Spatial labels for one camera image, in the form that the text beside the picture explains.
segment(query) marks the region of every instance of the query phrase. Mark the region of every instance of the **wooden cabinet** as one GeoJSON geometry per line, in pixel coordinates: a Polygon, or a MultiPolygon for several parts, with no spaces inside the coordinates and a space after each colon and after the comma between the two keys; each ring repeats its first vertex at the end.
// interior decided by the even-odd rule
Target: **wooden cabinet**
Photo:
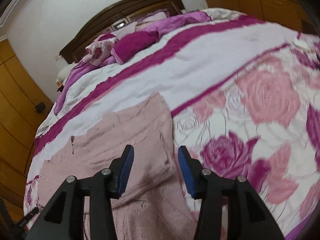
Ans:
{"type": "Polygon", "coordinates": [[[0,197],[13,221],[23,217],[26,175],[36,130],[52,102],[30,78],[8,40],[0,42],[0,197]],[[35,105],[44,102],[43,113],[35,105]]]}
{"type": "Polygon", "coordinates": [[[307,15],[295,0],[206,0],[209,7],[237,10],[258,19],[276,22],[302,32],[302,20],[307,15]]]}

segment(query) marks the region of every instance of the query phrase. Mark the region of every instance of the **silver rivet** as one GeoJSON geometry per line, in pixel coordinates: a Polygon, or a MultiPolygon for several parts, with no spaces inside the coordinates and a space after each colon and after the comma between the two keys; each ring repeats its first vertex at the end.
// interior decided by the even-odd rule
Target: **silver rivet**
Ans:
{"type": "Polygon", "coordinates": [[[245,176],[238,176],[237,177],[237,179],[240,181],[240,182],[246,182],[247,181],[247,179],[246,179],[246,177],[245,176]]]}
{"type": "Polygon", "coordinates": [[[211,171],[209,169],[203,169],[202,170],[202,174],[203,175],[210,175],[211,174],[211,171]]]}
{"type": "Polygon", "coordinates": [[[69,177],[67,177],[67,182],[68,182],[68,183],[74,182],[75,179],[76,179],[75,176],[69,176],[69,177]]]}
{"type": "Polygon", "coordinates": [[[108,168],[106,168],[106,169],[103,169],[103,170],[101,171],[101,173],[102,173],[103,175],[108,175],[108,174],[111,173],[111,170],[108,169],[108,168]]]}

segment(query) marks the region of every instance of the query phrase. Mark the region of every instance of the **white wall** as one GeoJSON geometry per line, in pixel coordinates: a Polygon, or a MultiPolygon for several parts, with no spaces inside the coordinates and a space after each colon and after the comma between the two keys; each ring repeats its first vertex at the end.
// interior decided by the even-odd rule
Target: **white wall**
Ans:
{"type": "MultiPolygon", "coordinates": [[[[120,0],[31,0],[18,14],[7,37],[29,75],[54,102],[55,80],[66,64],[55,61],[61,49],[99,11],[120,0]]],[[[182,0],[186,9],[201,9],[205,0],[182,0]]]]}

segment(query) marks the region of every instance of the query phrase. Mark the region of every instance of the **headboard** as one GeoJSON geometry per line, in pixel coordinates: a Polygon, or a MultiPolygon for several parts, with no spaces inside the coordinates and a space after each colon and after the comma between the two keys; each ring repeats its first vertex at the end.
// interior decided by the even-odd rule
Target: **headboard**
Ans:
{"type": "Polygon", "coordinates": [[[121,23],[133,22],[150,12],[165,8],[170,16],[174,16],[181,14],[184,6],[181,0],[122,0],[112,4],[94,16],[60,51],[60,55],[69,64],[79,62],[85,54],[85,47],[100,34],[116,29],[121,23]]]}

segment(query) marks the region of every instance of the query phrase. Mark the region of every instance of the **blue gripper pad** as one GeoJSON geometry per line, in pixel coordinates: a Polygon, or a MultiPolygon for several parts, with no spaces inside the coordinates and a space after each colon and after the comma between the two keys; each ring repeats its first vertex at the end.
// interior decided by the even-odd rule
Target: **blue gripper pad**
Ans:
{"type": "Polygon", "coordinates": [[[122,193],[125,191],[125,188],[127,187],[130,171],[132,168],[133,160],[134,160],[134,148],[133,146],[130,146],[128,148],[128,152],[124,153],[127,154],[127,157],[124,161],[124,164],[122,166],[122,170],[119,176],[119,185],[118,185],[118,194],[122,195],[122,193]]]}
{"type": "Polygon", "coordinates": [[[194,178],[191,172],[191,169],[189,167],[189,164],[187,162],[186,158],[190,158],[190,155],[188,154],[188,156],[185,156],[185,153],[183,152],[182,148],[179,147],[178,149],[178,161],[179,161],[179,166],[183,175],[183,179],[184,182],[186,184],[187,187],[187,191],[188,193],[191,195],[192,198],[195,197],[196,195],[196,191],[195,191],[195,187],[194,187],[194,178]]]}

